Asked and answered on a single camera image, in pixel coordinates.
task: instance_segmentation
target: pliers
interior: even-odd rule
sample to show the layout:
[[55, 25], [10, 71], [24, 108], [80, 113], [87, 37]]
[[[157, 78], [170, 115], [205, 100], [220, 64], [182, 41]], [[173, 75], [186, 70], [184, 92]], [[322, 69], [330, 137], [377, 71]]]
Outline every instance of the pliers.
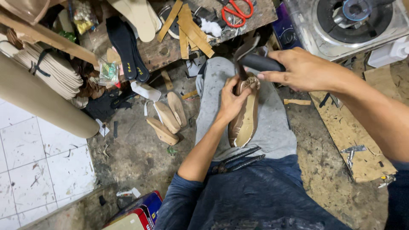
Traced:
[[234, 165], [234, 166], [232, 166], [230, 168], [226, 168], [227, 163], [230, 163], [230, 162], [235, 161], [237, 159], [246, 157], [246, 156], [248, 156], [248, 155], [250, 155], [252, 153], [255, 153], [256, 151], [258, 151], [260, 149], [261, 149], [261, 147], [257, 146], [257, 147], [254, 147], [252, 149], [249, 149], [247, 151], [244, 151], [242, 153], [239, 153], [239, 154], [237, 154], [235, 156], [232, 156], [232, 157], [229, 157], [229, 158], [227, 158], [225, 160], [222, 160], [218, 165], [214, 166], [211, 169], [211, 172], [212, 172], [212, 174], [227, 173], [227, 172], [232, 172], [232, 171], [244, 168], [244, 167], [246, 167], [248, 165], [251, 165], [252, 163], [254, 163], [256, 161], [259, 161], [259, 160], [263, 159], [265, 157], [265, 154], [260, 155], [260, 156], [252, 157], [252, 158], [250, 158], [250, 159], [248, 159], [248, 160], [246, 160], [244, 162], [238, 163], [238, 164], [236, 164], [236, 165]]

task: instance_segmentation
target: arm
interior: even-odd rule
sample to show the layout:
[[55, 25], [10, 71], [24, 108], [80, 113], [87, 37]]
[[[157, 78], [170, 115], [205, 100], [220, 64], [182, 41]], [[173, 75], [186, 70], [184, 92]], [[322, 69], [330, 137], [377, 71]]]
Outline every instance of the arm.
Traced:
[[261, 72], [258, 78], [295, 91], [328, 91], [340, 98], [368, 131], [383, 154], [409, 162], [409, 108], [369, 86], [352, 71], [301, 49], [274, 51], [269, 57], [287, 72]]
[[243, 91], [240, 96], [233, 94], [233, 87], [238, 83], [239, 77], [227, 79], [222, 89], [222, 101], [219, 113], [209, 131], [190, 151], [178, 170], [178, 175], [186, 180], [203, 182], [206, 177], [211, 160], [220, 142], [226, 126], [239, 113], [245, 99], [252, 92], [250, 88]]
[[178, 173], [169, 185], [166, 197], [159, 210], [155, 229], [187, 229], [196, 202], [203, 189], [207, 170], [226, 126], [239, 113], [245, 99], [252, 92], [250, 88], [240, 96], [233, 94], [233, 87], [239, 78], [227, 79], [222, 89], [222, 101], [215, 121], [182, 162]]

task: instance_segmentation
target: white plastic container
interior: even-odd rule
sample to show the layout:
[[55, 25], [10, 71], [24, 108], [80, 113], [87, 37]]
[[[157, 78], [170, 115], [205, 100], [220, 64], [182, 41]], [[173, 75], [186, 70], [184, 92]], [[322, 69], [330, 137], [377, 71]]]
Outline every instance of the white plastic container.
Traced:
[[368, 59], [368, 65], [378, 68], [407, 58], [409, 54], [408, 37], [409, 36], [402, 37], [381, 48], [373, 50]]

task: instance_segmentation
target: scissors handle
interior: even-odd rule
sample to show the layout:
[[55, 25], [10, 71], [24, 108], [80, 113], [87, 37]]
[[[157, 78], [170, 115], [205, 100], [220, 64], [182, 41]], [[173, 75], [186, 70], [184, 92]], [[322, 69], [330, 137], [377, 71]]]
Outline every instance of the scissors handle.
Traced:
[[[231, 14], [237, 16], [237, 17], [239, 17], [242, 22], [241, 22], [240, 24], [231, 24], [231, 23], [226, 19], [225, 11], [227, 11], [227, 12], [229, 12], [229, 13], [231, 13]], [[242, 27], [242, 26], [244, 26], [244, 24], [246, 23], [246, 18], [245, 18], [243, 15], [241, 15], [241, 14], [237, 13], [236, 11], [231, 10], [231, 9], [229, 9], [229, 8], [227, 8], [227, 7], [223, 7], [223, 9], [222, 9], [222, 18], [223, 18], [223, 20], [227, 23], [227, 25], [230, 26], [230, 27], [232, 27], [232, 28]]]
[[250, 7], [250, 13], [249, 14], [244, 14], [243, 11], [234, 3], [234, 0], [229, 0], [229, 3], [233, 6], [234, 9], [237, 10], [239, 14], [241, 14], [245, 18], [250, 18], [253, 15], [253, 3], [250, 0], [243, 0], [247, 2], [247, 4]]

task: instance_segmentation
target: white cotton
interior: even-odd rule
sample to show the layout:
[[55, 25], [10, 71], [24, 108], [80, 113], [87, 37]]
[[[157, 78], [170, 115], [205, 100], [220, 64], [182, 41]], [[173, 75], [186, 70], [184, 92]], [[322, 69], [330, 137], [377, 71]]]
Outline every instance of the white cotton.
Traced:
[[201, 30], [205, 33], [211, 33], [215, 37], [222, 36], [222, 28], [220, 28], [219, 24], [215, 22], [208, 22], [204, 18], [200, 18], [202, 20], [202, 27]]

